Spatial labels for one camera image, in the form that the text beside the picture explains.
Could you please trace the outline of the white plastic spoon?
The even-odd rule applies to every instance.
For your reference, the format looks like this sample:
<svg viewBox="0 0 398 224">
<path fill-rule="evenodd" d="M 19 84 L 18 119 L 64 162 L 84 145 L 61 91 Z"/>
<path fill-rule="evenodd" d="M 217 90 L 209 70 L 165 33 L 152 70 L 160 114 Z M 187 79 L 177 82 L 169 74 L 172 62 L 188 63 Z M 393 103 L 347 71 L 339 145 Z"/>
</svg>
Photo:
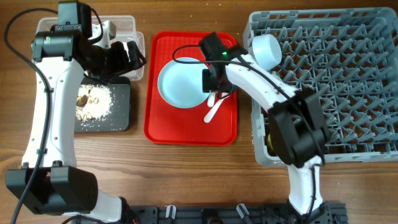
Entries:
<svg viewBox="0 0 398 224">
<path fill-rule="evenodd" d="M 207 106 L 212 108 L 215 104 L 215 92 L 210 92 L 208 96 Z"/>
</svg>

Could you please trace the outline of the white plastic fork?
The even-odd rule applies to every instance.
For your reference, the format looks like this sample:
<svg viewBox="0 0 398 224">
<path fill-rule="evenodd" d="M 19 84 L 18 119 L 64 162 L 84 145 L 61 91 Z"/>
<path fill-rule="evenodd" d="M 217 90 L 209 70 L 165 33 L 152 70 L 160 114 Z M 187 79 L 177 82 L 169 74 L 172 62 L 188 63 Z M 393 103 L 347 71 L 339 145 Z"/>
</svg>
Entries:
<svg viewBox="0 0 398 224">
<path fill-rule="evenodd" d="M 222 93 L 221 94 L 221 98 L 215 103 L 215 105 L 209 110 L 209 112 L 205 115 L 205 117 L 203 118 L 203 121 L 205 123 L 209 123 L 214 115 L 216 114 L 216 112 L 218 111 L 218 109 L 220 108 L 222 102 L 228 98 L 228 94 L 227 93 Z"/>
</svg>

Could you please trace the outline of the light blue plate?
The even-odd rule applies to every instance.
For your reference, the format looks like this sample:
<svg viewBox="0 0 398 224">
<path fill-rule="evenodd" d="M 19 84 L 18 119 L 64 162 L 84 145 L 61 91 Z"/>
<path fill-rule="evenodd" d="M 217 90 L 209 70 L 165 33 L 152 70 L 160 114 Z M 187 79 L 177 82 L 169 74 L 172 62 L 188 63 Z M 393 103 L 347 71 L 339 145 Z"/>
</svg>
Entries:
<svg viewBox="0 0 398 224">
<path fill-rule="evenodd" d="M 198 59 L 181 57 L 178 63 L 171 60 L 160 71 L 157 86 L 161 97 L 171 106 L 188 109 L 202 104 L 209 96 L 202 90 L 202 70 L 206 69 Z"/>
</svg>

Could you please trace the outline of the rice and food scraps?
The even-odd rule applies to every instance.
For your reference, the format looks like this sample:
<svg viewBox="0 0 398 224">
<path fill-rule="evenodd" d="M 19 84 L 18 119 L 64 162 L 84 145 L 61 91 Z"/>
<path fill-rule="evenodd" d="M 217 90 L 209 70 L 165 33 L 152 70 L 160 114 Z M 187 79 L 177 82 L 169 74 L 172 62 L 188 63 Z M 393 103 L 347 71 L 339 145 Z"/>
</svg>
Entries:
<svg viewBox="0 0 398 224">
<path fill-rule="evenodd" d="M 76 100 L 76 118 L 79 121 L 102 120 L 111 114 L 111 91 L 106 85 L 81 85 Z"/>
</svg>

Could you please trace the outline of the light blue bowl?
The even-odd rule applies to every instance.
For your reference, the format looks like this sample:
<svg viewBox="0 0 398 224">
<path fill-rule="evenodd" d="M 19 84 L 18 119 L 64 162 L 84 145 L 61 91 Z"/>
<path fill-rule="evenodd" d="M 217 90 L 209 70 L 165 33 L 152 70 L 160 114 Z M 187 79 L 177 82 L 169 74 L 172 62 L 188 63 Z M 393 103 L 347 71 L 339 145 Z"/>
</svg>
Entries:
<svg viewBox="0 0 398 224">
<path fill-rule="evenodd" d="M 272 70 L 282 61 L 278 40 L 271 34 L 256 36 L 252 40 L 254 58 L 264 70 Z"/>
</svg>

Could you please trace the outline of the yellow plastic cup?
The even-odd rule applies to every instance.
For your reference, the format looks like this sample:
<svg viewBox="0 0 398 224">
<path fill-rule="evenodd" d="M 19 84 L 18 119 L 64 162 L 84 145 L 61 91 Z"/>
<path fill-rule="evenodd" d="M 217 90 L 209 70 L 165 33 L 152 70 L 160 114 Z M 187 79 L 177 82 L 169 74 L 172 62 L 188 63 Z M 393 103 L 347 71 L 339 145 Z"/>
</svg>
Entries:
<svg viewBox="0 0 398 224">
<path fill-rule="evenodd" d="M 271 142 L 271 135 L 268 134 L 266 136 L 266 145 L 267 145 L 267 151 L 269 153 L 270 156 L 275 156 L 275 151 L 274 148 L 272 146 L 272 142 Z"/>
</svg>

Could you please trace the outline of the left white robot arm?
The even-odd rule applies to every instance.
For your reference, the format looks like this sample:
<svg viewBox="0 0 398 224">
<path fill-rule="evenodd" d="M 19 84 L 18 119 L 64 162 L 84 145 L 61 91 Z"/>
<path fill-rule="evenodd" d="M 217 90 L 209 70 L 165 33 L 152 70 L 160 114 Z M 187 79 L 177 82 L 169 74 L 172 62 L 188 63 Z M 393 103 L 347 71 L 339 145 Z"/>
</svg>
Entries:
<svg viewBox="0 0 398 224">
<path fill-rule="evenodd" d="M 134 41 L 115 41 L 105 27 L 94 36 L 98 13 L 83 2 L 60 2 L 57 16 L 50 30 L 35 35 L 26 59 L 36 72 L 37 92 L 21 167 L 6 173 L 6 187 L 18 199 L 14 214 L 27 207 L 68 221 L 138 223 L 125 198 L 101 191 L 94 174 L 77 168 L 75 108 L 85 77 L 107 84 L 143 67 L 146 58 Z"/>
</svg>

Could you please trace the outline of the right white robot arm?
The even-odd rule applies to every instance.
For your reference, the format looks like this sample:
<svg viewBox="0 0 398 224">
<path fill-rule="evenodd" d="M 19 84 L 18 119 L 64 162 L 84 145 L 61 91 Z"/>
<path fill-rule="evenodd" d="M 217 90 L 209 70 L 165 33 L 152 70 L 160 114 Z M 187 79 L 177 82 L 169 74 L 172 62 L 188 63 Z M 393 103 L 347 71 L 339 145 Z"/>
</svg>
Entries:
<svg viewBox="0 0 398 224">
<path fill-rule="evenodd" d="M 288 167 L 289 205 L 301 222 L 318 218 L 324 212 L 319 178 L 330 132 L 317 93 L 284 83 L 242 46 L 225 46 L 215 32 L 198 46 L 209 66 L 203 71 L 203 92 L 222 98 L 240 88 L 262 106 L 269 120 L 269 142 Z"/>
</svg>

